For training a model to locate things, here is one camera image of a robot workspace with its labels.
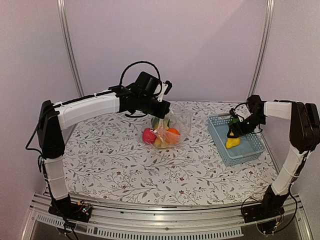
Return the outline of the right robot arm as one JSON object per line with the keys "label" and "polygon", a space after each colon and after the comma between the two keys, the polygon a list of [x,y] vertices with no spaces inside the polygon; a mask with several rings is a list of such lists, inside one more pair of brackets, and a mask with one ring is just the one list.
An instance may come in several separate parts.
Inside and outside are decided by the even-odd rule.
{"label": "right robot arm", "polygon": [[298,179],[307,159],[320,143],[320,117],[316,104],[290,100],[263,101],[259,95],[251,95],[244,105],[250,115],[243,118],[230,109],[232,119],[228,124],[228,139],[252,134],[268,117],[289,121],[289,151],[284,164],[273,183],[264,194],[264,203],[258,213],[269,218],[278,210],[278,203],[290,194],[292,184]]}

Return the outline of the light blue plastic basket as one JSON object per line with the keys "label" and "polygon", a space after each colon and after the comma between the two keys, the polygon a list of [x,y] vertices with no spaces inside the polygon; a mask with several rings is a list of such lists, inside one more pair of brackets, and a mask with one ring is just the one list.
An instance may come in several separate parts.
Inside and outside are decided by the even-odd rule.
{"label": "light blue plastic basket", "polygon": [[231,115],[214,114],[207,117],[207,128],[225,166],[257,160],[265,146],[256,134],[236,137],[230,130]]}

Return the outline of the orange toy orange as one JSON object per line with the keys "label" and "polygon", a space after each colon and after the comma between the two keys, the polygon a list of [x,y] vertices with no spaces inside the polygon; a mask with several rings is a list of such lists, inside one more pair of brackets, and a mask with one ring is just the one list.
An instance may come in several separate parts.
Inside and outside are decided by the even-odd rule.
{"label": "orange toy orange", "polygon": [[175,128],[168,128],[166,131],[166,136],[168,138],[179,138],[180,135],[180,132]]}

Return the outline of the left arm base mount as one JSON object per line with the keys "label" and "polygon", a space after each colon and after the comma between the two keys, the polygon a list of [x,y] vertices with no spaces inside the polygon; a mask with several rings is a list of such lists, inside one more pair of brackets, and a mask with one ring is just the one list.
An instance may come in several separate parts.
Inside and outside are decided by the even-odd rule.
{"label": "left arm base mount", "polygon": [[92,205],[90,203],[85,203],[83,200],[73,203],[68,195],[61,200],[52,199],[48,212],[67,220],[88,223],[91,218],[92,210]]}

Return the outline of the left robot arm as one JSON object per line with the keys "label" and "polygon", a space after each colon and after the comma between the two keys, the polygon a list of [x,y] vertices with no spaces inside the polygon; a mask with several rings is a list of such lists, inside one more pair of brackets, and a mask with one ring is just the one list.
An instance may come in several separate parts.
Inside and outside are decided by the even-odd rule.
{"label": "left robot arm", "polygon": [[69,192],[65,179],[63,158],[66,142],[63,131],[78,126],[97,117],[110,114],[136,112],[164,119],[170,111],[170,103],[164,100],[172,83],[162,81],[142,71],[137,79],[123,86],[122,83],[107,90],[86,95],[65,102],[42,103],[36,134],[43,159],[45,181],[55,202],[55,209],[63,216],[74,213],[74,205],[69,202]]}

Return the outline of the yellow toy bell pepper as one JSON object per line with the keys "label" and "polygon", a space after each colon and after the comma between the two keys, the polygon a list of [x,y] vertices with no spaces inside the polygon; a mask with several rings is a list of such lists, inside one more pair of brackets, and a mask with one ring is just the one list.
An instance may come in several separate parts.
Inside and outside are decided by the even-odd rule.
{"label": "yellow toy bell pepper", "polygon": [[227,138],[227,141],[225,143],[226,149],[231,149],[234,147],[237,147],[241,144],[241,139],[239,137],[237,138]]}

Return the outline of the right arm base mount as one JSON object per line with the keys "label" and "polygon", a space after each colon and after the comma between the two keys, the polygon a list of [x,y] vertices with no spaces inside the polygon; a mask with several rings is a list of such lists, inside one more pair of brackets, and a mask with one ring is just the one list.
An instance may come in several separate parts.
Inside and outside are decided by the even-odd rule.
{"label": "right arm base mount", "polygon": [[[245,205],[247,200],[253,200],[256,204]],[[263,235],[273,235],[284,220],[284,208],[265,208],[263,203],[248,197],[241,204],[240,212],[245,223],[256,223],[258,231]]]}

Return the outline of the yellow toy banana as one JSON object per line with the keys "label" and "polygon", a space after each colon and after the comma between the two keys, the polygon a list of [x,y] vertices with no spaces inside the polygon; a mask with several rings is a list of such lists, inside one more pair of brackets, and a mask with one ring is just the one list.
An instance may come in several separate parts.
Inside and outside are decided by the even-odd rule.
{"label": "yellow toy banana", "polygon": [[159,138],[156,138],[154,143],[153,143],[153,146],[157,149],[165,149],[169,146],[170,144],[166,141],[161,141],[161,139]]}

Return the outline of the clear zip top bag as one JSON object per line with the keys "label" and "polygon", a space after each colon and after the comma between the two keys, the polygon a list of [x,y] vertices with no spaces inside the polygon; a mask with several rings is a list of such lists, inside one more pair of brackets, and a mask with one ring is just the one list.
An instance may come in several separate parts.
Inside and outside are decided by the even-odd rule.
{"label": "clear zip top bag", "polygon": [[[161,141],[163,142],[166,141],[167,143],[169,143],[169,146],[167,148],[173,148],[178,146],[191,131],[192,115],[188,110],[186,110],[184,107],[178,104],[172,103],[169,107],[169,113],[163,119],[157,117],[160,120],[159,120],[158,127],[156,129],[152,128],[152,124],[151,124],[152,118],[156,118],[156,117],[155,116],[151,117],[146,128],[152,129],[154,134],[156,135],[156,138],[161,139]],[[169,128],[167,128],[166,125],[164,124],[164,119],[170,119],[170,128],[175,128],[176,130],[179,131],[180,133],[179,138],[167,137],[167,129]]]}

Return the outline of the green toy watermelon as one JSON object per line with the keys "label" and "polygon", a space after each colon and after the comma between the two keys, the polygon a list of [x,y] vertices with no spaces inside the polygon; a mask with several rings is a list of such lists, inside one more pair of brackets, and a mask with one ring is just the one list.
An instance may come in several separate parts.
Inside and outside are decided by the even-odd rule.
{"label": "green toy watermelon", "polygon": [[[156,129],[158,127],[159,121],[160,121],[160,119],[156,118],[156,117],[151,119],[151,126],[152,126],[153,129]],[[169,118],[168,119],[164,119],[163,123],[166,125],[167,128],[170,128],[170,119]]]}

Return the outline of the green toy bell pepper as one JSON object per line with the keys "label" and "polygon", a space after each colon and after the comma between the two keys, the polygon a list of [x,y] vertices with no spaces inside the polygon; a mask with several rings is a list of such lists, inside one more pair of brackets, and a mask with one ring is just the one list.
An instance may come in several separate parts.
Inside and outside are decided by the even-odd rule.
{"label": "green toy bell pepper", "polygon": [[231,121],[228,123],[229,126],[232,126],[233,124],[237,124],[240,120],[238,118],[233,118]]}

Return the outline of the red toy apple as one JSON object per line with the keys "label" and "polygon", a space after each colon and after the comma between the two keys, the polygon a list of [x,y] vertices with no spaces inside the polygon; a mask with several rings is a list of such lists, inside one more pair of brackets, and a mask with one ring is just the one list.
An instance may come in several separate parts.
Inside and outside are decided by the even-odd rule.
{"label": "red toy apple", "polygon": [[144,143],[152,145],[156,141],[156,138],[157,136],[151,128],[144,129],[142,133],[142,140]]}

